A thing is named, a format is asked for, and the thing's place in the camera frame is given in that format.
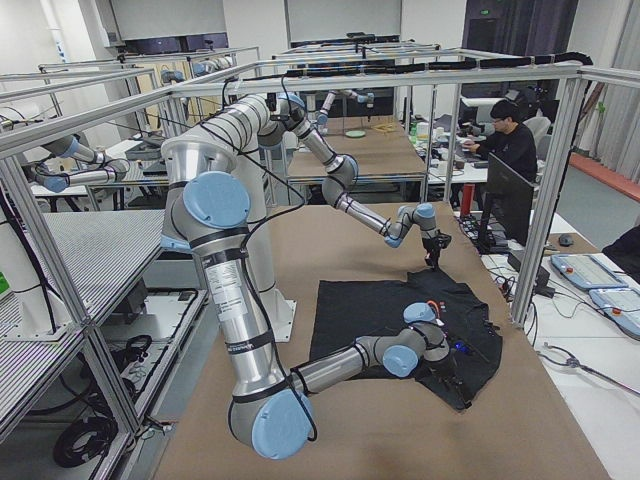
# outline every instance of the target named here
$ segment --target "computer monitor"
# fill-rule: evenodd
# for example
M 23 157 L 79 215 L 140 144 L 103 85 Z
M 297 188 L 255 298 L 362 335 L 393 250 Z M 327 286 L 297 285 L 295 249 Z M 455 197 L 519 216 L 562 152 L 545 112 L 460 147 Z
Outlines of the computer monitor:
M 478 246 L 490 250 L 490 218 L 504 228 L 506 238 L 527 243 L 534 185 L 493 153 L 489 154 L 484 209 L 478 230 Z

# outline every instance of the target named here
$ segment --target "robot label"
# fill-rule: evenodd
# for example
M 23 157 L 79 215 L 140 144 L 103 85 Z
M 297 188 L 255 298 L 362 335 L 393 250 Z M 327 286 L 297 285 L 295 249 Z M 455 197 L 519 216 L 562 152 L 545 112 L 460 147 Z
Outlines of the robot label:
M 234 263 L 215 265 L 206 269 L 211 296 L 216 304 L 218 318 L 225 322 L 245 315 L 247 305 L 242 295 L 242 280 Z

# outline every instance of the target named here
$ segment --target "white shelf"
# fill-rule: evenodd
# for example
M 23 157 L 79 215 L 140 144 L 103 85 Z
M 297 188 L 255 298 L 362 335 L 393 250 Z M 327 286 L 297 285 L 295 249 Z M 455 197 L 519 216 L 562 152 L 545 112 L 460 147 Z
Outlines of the white shelf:
M 164 212 L 123 211 L 45 215 L 88 312 L 103 322 L 160 253 Z M 20 322 L 13 295 L 0 300 L 0 336 Z M 0 442 L 81 350 L 82 326 L 55 343 L 0 337 Z

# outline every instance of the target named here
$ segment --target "man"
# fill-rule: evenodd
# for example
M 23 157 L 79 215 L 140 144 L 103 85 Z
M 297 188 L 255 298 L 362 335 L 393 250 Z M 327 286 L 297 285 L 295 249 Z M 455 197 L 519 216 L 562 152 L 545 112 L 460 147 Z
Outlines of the man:
M 538 171 L 536 145 L 531 130 L 519 123 L 518 106 L 509 100 L 500 100 L 490 115 L 495 133 L 482 142 L 467 140 L 463 146 L 484 160 L 489 153 L 494 153 L 525 179 L 535 181 Z

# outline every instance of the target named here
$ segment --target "light blue joint cap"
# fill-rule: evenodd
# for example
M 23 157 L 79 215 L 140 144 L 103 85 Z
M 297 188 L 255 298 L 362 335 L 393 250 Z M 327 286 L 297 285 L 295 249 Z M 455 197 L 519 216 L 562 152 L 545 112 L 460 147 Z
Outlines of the light blue joint cap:
M 318 125 L 326 125 L 328 121 L 329 121 L 329 117 L 324 113 L 319 113 L 318 117 L 316 118 L 316 123 Z
M 391 248 L 398 248 L 402 244 L 402 239 L 393 238 L 393 237 L 384 237 L 384 243 L 389 245 Z
M 298 393 L 312 414 L 311 402 Z M 251 443 L 258 454 L 282 460 L 296 454 L 307 442 L 309 419 L 290 389 L 282 390 L 262 406 L 251 431 Z
M 430 203 L 421 203 L 416 207 L 416 213 L 422 218 L 433 218 L 436 216 L 436 210 Z
M 205 172 L 182 194 L 187 211 L 200 223 L 225 230 L 247 220 L 251 200 L 242 182 L 224 172 Z
M 423 302 L 412 303 L 404 309 L 404 321 L 413 322 L 433 322 L 436 319 L 435 312 Z
M 73 137 L 73 140 L 71 140 L 71 145 L 69 145 L 69 148 L 67 148 L 67 150 L 64 153 L 58 156 L 62 158 L 71 157 L 78 150 L 78 145 L 80 145 L 80 142 L 78 142 L 78 139 L 76 137 Z
M 60 193 L 69 186 L 65 177 L 46 177 L 42 184 L 50 192 Z
M 175 252 L 191 253 L 191 246 L 186 240 L 178 240 L 168 237 L 167 235 L 160 235 L 160 246 L 165 250 L 172 250 Z
M 404 345 L 392 345 L 384 351 L 382 364 L 396 377 L 404 378 L 418 365 L 418 355 Z
M 289 100 L 291 100 L 292 102 L 296 102 L 302 108 L 305 108 L 304 101 L 294 93 L 286 93 L 286 94 L 285 93 L 280 93 L 280 94 L 278 94 L 278 98 L 284 98 L 286 100 L 287 99 L 287 95 L 289 96 Z

